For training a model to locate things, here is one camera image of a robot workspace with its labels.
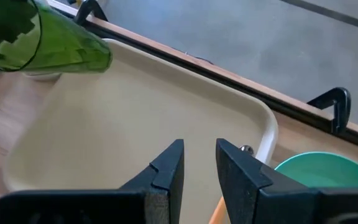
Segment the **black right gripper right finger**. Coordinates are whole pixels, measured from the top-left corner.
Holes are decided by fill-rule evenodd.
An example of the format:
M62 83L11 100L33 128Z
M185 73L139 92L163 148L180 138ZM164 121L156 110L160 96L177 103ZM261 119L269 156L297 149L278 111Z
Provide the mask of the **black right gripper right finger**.
M216 163L231 223L358 223L357 187L308 187L225 139Z

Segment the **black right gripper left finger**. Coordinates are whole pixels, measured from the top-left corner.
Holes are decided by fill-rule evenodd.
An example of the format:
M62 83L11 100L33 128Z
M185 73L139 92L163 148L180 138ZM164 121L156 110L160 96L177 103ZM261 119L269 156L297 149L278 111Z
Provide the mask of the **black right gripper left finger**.
M184 168L177 139L119 189L9 193L0 198L0 224L178 223Z

